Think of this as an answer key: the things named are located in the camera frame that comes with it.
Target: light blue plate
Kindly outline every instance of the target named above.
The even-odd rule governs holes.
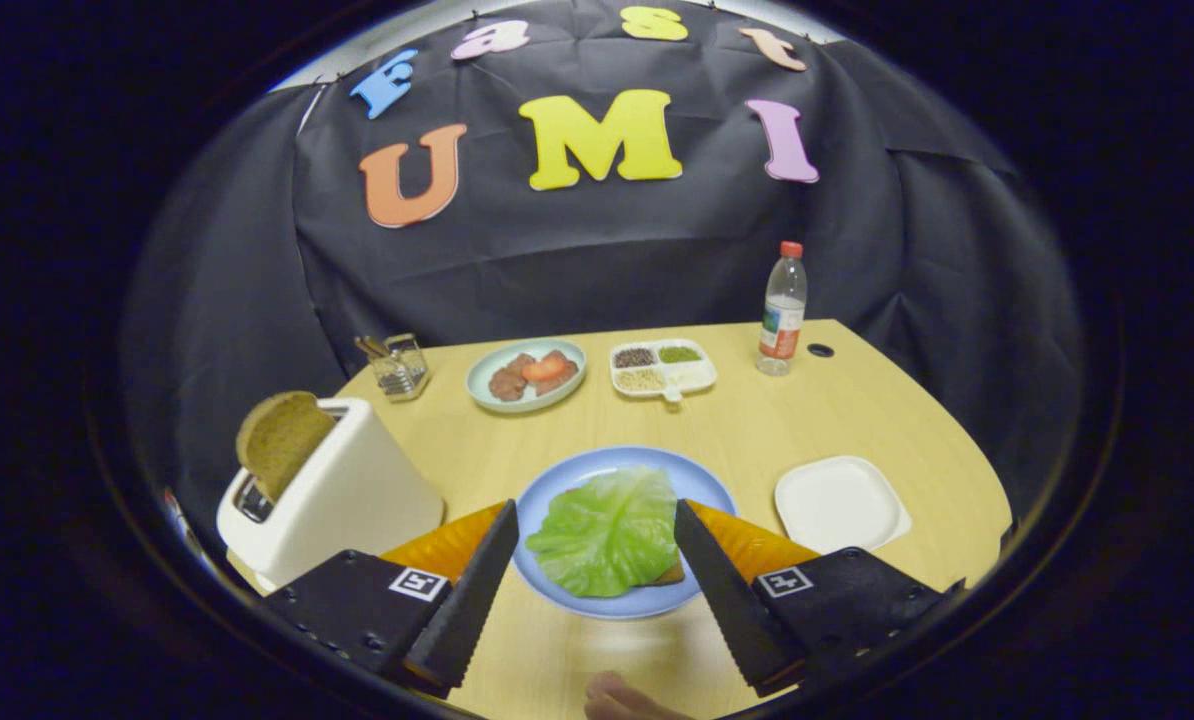
[[[648,619],[683,607],[698,592],[690,564],[681,559],[685,579],[660,587],[634,587],[620,597],[574,597],[553,583],[538,568],[534,553],[525,548],[525,539],[538,533],[548,515],[548,501],[570,488],[581,486],[590,478],[605,475],[629,464],[648,464],[669,474],[673,492],[679,498],[736,513],[736,498],[730,496],[716,475],[698,462],[683,455],[658,450],[654,447],[603,447],[556,462],[543,470],[518,498],[521,541],[513,552],[513,566],[525,581],[556,605],[587,615],[590,619]]]
[[[560,350],[561,355],[566,356],[566,359],[573,361],[579,367],[573,379],[561,383],[561,387],[553,389],[553,392],[546,393],[544,396],[534,395],[534,386],[525,388],[525,392],[521,395],[521,400],[504,401],[498,396],[491,395],[490,383],[491,379],[496,376],[496,370],[511,363],[511,361],[516,359],[516,356],[523,352],[538,361],[553,350]],[[473,400],[478,405],[491,410],[492,413],[530,413],[530,411],[542,410],[565,400],[571,392],[576,392],[579,383],[584,382],[585,373],[587,373],[587,357],[584,356],[581,347],[573,341],[538,338],[538,340],[515,341],[513,345],[498,347],[498,350],[484,356],[475,365],[469,368],[468,377],[464,379],[464,388],[468,389],[468,395],[473,396]]]

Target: wooden table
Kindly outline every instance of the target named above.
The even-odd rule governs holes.
[[[679,337],[716,365],[710,389],[681,405],[629,400],[610,382],[610,347]],[[890,480],[912,530],[876,555],[946,589],[973,585],[998,559],[1010,510],[984,454],[934,398],[884,355],[833,320],[806,322],[789,375],[758,373],[757,324],[566,336],[587,355],[587,377],[548,410],[497,416],[464,392],[464,375],[506,341],[424,351],[432,381],[417,400],[387,402],[369,369],[341,396],[363,396],[447,500],[447,521],[518,497],[541,470],[611,445],[660,447],[721,478],[739,516],[783,533],[777,480],[795,466],[857,455]],[[808,355],[808,343],[835,350]],[[450,702],[485,716],[583,716],[584,685],[621,671],[665,706],[719,716],[756,704],[703,596],[644,620],[584,619],[534,592],[509,566],[464,678]]]

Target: yellow letter m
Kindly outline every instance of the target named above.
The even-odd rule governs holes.
[[[621,144],[624,147],[624,160],[618,165],[621,178],[679,177],[681,164],[669,149],[664,125],[664,109],[672,100],[667,92],[658,90],[626,90],[615,96],[601,122],[570,96],[541,97],[521,105],[521,117],[534,122],[538,150],[538,172],[530,176],[530,187],[556,190],[579,181],[579,170],[566,161],[568,148],[598,181],[610,173]]]

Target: foam letter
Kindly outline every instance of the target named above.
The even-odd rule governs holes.
[[[374,222],[386,228],[431,219],[441,213],[458,190],[458,150],[456,141],[468,127],[441,127],[419,137],[419,144],[432,152],[432,181],[416,197],[401,196],[401,155],[406,143],[399,142],[361,159],[358,170],[365,174],[365,209]]]
[[[753,38],[753,42],[757,44],[757,49],[761,50],[761,54],[765,55],[771,63],[778,64],[781,68],[798,70],[799,73],[806,70],[806,63],[788,54],[788,51],[793,49],[792,42],[786,42],[775,37],[775,33],[770,32],[769,29],[739,27],[739,32]]]
[[[579,170],[570,167],[566,149],[593,179],[607,178],[615,152],[622,144],[618,165],[624,179],[667,179],[681,176],[681,164],[669,149],[664,109],[672,101],[667,92],[626,90],[615,96],[607,117],[597,122],[570,96],[541,97],[521,105],[521,117],[534,122],[538,172],[530,187],[556,190],[579,181]]]
[[[644,41],[684,41],[689,35],[672,10],[633,5],[621,10],[618,17],[624,18],[624,32]]]
[[[479,59],[487,53],[506,53],[523,47],[530,41],[525,35],[525,20],[504,20],[492,26],[478,27],[464,36],[464,44],[450,51],[451,59]]]
[[[744,105],[749,105],[757,113],[763,131],[767,131],[767,144],[770,144],[767,173],[771,178],[793,181],[820,179],[820,172],[806,159],[802,136],[798,135],[798,118],[802,115],[796,107],[771,100],[746,100]]]
[[[388,105],[406,94],[406,91],[410,90],[410,82],[401,81],[416,72],[406,60],[413,59],[418,54],[418,50],[401,50],[394,59],[380,64],[378,69],[370,73],[364,81],[358,82],[358,86],[353,87],[353,92],[349,92],[350,97],[361,96],[361,99],[370,106],[365,113],[368,119],[376,119],[378,113],[388,109]]]

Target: divided white tray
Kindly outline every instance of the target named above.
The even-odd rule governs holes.
[[[656,363],[616,368],[615,357],[620,352],[635,350],[635,347],[646,347]],[[698,359],[689,359],[684,361],[684,363],[665,363],[660,356],[660,351],[665,347],[689,347],[689,350],[697,352]],[[661,387],[647,389],[629,387],[626,382],[628,382],[629,377],[635,377],[635,374],[639,373],[648,374],[652,379],[658,379],[658,383],[661,383]],[[624,345],[611,347],[610,351],[610,382],[615,386],[615,389],[624,393],[627,396],[664,396],[670,402],[678,402],[681,393],[697,392],[712,387],[712,383],[716,381],[716,367],[712,364],[712,359],[708,359],[708,353],[696,341],[682,340],[681,338],[669,338],[669,340],[658,341],[627,341]]]

